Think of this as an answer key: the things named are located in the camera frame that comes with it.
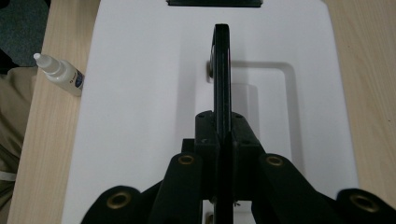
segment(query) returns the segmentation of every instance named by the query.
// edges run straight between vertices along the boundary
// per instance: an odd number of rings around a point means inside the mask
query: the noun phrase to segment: bottle label
[[[75,86],[82,90],[82,84],[84,84],[84,75],[82,75],[78,70],[77,70],[77,77],[75,81]]]

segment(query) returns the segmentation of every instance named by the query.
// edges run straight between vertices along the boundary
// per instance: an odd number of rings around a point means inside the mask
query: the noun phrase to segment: black object
[[[167,0],[172,7],[261,7],[262,0]]]
[[[217,24],[211,52],[214,112],[195,117],[162,182],[139,193],[107,190],[82,223],[202,223],[202,200],[214,204],[215,224],[233,223],[238,201],[252,201],[256,223],[396,223],[396,211],[361,189],[333,200],[320,194],[286,158],[268,154],[248,122],[231,110],[229,27]]]
[[[47,7],[50,7],[50,1],[51,1],[51,0],[44,0],[44,1],[46,2]]]
[[[0,1],[0,9],[3,7],[7,7],[9,4],[9,0],[1,0]]]
[[[0,74],[5,75],[9,69],[14,67],[18,67],[18,65],[12,62],[12,59],[0,49]]]

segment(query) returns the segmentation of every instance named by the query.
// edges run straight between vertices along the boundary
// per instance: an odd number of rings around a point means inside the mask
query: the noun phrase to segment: screw hole
[[[131,201],[131,194],[127,191],[120,191],[111,195],[107,199],[107,207],[111,209],[120,209]]]
[[[265,159],[269,164],[273,165],[273,166],[281,166],[283,165],[283,161],[282,159],[280,159],[279,157],[276,156],[269,156],[267,157],[267,159]]]
[[[360,194],[352,194],[349,197],[350,201],[352,201],[357,207],[360,209],[369,212],[375,213],[379,210],[379,206],[373,202],[371,199],[360,195]]]
[[[182,165],[190,165],[194,162],[194,157],[192,156],[181,156],[178,158],[178,163]]]

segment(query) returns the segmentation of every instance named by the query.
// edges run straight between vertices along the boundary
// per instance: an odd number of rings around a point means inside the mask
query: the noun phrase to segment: white surface
[[[163,178],[182,139],[194,137],[195,115],[213,109],[206,64],[216,23],[230,26],[233,111],[247,117],[265,150],[291,159],[328,196],[358,186],[322,1],[217,8],[102,0],[63,223],[79,223],[109,188],[143,191]]]

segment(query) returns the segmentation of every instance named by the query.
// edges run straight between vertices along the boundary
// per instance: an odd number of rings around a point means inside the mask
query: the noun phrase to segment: wooden table
[[[42,51],[84,73],[99,2],[52,0]],[[325,2],[361,188],[396,207],[396,1]],[[61,222],[79,104],[38,72],[8,223]]]

